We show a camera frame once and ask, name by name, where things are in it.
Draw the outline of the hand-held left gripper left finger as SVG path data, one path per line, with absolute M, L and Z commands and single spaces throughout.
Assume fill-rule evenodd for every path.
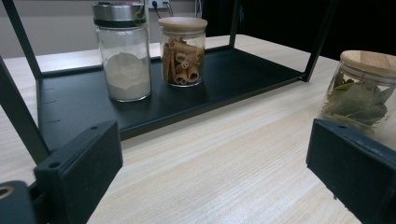
M 86 224 L 122 167 L 118 123 L 95 124 L 40 162 L 35 173 L 39 224 Z

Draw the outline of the white wall socket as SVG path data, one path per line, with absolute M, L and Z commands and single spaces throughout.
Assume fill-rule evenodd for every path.
M 150 9 L 165 9 L 168 7 L 169 0 L 148 0 L 148 7 Z

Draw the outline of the black metal two-tier rack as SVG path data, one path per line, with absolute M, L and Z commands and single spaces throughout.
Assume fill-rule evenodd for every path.
M 106 120 L 119 124 L 125 140 L 205 113 L 294 81 L 308 81 L 341 0 L 328 7 L 304 71 L 273 63 L 227 45 L 205 53 L 205 80 L 192 88 L 170 87 L 161 80 L 160 60 L 151 61 L 151 95 L 136 103 L 116 103 L 106 94 L 101 66 L 42 72 L 13 0 L 2 0 L 36 82 L 38 117 L 32 118 L 0 56 L 0 105 L 35 163 Z

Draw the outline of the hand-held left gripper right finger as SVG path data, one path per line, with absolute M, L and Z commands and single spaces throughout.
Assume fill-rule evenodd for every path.
M 362 224 L 396 224 L 396 151 L 315 119 L 305 162 Z

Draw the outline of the powder jar with metal lid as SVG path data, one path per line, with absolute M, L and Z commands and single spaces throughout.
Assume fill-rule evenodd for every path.
M 97 2 L 92 12 L 109 98 L 133 102 L 148 97 L 151 76 L 144 1 Z

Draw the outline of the cinnamon jar with wooden lid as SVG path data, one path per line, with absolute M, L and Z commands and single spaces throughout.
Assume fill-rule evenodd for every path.
M 191 17 L 158 19 L 161 29 L 163 81 L 171 86 L 200 84 L 205 68 L 205 28 L 207 21 Z

